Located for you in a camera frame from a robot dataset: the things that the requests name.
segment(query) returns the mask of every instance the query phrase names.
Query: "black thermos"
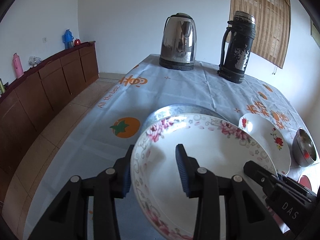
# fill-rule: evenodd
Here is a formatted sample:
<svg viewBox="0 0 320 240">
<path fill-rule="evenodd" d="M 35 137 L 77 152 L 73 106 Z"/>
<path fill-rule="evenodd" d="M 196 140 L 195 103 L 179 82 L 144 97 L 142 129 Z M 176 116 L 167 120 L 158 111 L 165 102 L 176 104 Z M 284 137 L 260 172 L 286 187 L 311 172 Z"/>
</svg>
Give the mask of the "black thermos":
<svg viewBox="0 0 320 240">
<path fill-rule="evenodd" d="M 244 72 L 250 56 L 252 42 L 256 36 L 255 19 L 252 15 L 236 11 L 232 21 L 228 21 L 231 27 L 227 27 L 222 39 L 219 76 L 240 84 L 244 79 Z M 228 33 L 231 31 L 231 39 L 224 60 L 224 48 Z"/>
</svg>

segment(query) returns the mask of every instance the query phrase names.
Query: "floor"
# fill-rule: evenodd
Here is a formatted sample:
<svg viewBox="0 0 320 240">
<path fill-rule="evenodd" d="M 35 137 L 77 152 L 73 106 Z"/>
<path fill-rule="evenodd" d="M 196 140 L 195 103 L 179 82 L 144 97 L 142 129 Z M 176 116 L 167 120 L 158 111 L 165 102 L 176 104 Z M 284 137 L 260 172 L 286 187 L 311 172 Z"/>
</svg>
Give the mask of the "floor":
<svg viewBox="0 0 320 240">
<path fill-rule="evenodd" d="M 117 82 L 99 78 L 82 91 L 47 125 L 22 159 L 2 209 L 4 220 L 19 240 L 22 240 L 32 198 L 54 156 L 95 103 Z"/>
</svg>

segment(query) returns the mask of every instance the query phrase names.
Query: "window blind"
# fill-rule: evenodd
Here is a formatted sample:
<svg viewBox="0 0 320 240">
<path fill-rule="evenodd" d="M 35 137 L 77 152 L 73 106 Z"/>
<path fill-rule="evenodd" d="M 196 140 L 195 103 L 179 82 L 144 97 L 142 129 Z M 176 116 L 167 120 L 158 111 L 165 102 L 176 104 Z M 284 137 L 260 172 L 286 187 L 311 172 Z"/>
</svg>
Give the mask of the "window blind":
<svg viewBox="0 0 320 240">
<path fill-rule="evenodd" d="M 251 52 L 283 68 L 290 35 L 290 0 L 231 0 L 230 20 L 236 11 L 247 12 L 256 19 Z"/>
</svg>

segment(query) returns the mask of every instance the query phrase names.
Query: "stainless steel bowl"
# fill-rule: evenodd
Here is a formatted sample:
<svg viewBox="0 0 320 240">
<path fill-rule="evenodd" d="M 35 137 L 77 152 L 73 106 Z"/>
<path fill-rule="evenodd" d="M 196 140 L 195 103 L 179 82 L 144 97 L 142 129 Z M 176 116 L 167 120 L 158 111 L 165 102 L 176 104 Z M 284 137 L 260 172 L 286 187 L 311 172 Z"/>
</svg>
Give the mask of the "stainless steel bowl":
<svg viewBox="0 0 320 240">
<path fill-rule="evenodd" d="M 316 148 L 305 130 L 299 128 L 292 143 L 292 155 L 301 167 L 307 167 L 317 160 Z"/>
<path fill-rule="evenodd" d="M 163 108 L 160 108 L 159 110 L 154 111 L 151 113 L 147 119 L 144 121 L 140 133 L 145 131 L 149 126 L 151 126 L 153 123 L 177 114 L 207 114 L 210 116 L 214 116 L 220 119 L 223 119 L 227 122 L 229 122 L 225 117 L 218 114 L 217 112 L 210 110 L 208 108 L 205 108 L 203 106 L 198 106 L 194 104 L 185 104 L 185 103 L 179 103 L 179 104 L 172 104 L 165 106 Z"/>
</svg>

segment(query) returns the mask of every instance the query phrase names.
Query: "tablecloth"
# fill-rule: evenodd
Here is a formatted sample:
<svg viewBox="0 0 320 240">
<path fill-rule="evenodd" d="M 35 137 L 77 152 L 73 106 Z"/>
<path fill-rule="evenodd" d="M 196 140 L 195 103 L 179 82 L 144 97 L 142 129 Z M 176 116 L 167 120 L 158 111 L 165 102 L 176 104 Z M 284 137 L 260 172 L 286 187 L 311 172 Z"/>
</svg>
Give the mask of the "tablecloth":
<svg viewBox="0 0 320 240">
<path fill-rule="evenodd" d="M 204 106 L 235 125 L 246 113 L 262 115 L 281 131 L 292 151 L 297 129 L 308 130 L 285 96 L 275 87 L 248 75 L 241 84 L 229 82 L 218 76 L 218 68 L 197 61 L 192 71 L 170 70 L 159 65 L 159 55 L 150 55 L 135 66 L 98 101 L 56 154 L 32 200 L 23 239 L 27 239 L 71 176 L 85 179 L 112 167 L 116 159 L 125 155 L 129 145 L 136 142 L 147 116 L 169 104 Z M 307 175 L 313 191 L 317 192 L 320 185 L 318 160 L 318 164 L 301 168 L 292 158 L 288 176 L 298 180 L 302 174 Z M 123 240 L 163 239 L 144 217 L 132 189 L 126 198 L 116 200 L 116 210 Z M 92 223 L 88 226 L 92 234 Z"/>
</svg>

